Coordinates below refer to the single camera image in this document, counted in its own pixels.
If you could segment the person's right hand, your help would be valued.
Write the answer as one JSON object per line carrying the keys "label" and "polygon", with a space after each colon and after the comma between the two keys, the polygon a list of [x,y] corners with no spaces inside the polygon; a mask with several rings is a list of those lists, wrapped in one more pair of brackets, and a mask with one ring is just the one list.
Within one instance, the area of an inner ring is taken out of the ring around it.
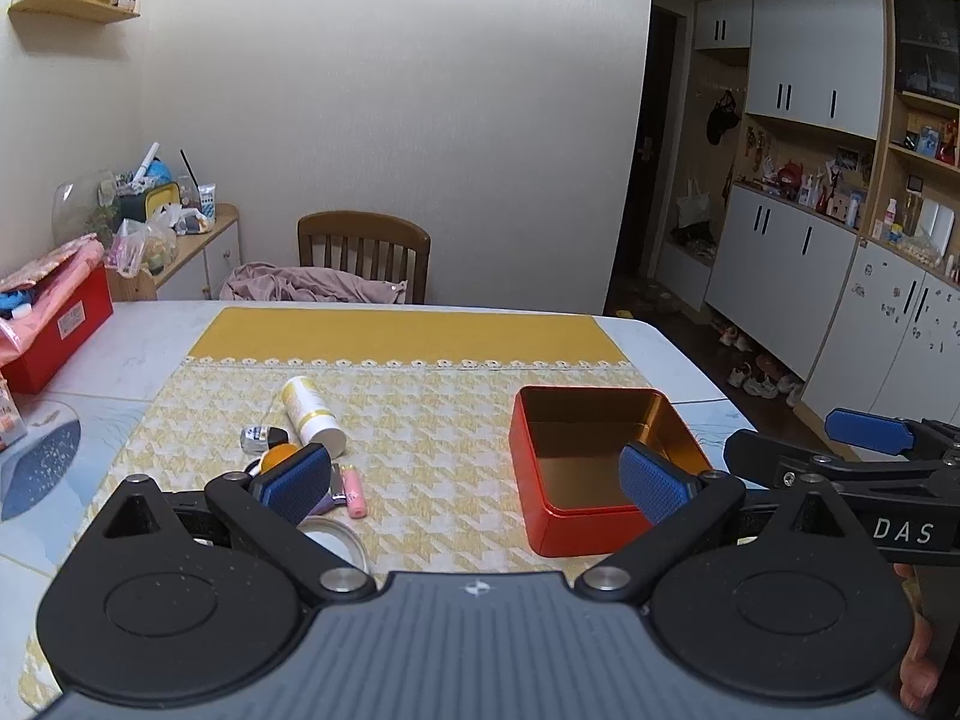
{"label": "person's right hand", "polygon": [[901,588],[910,600],[914,619],[913,637],[900,665],[900,702],[905,709],[921,715],[939,683],[939,668],[928,658],[932,628],[921,614],[919,583],[913,567],[895,564],[893,570],[900,577]]}

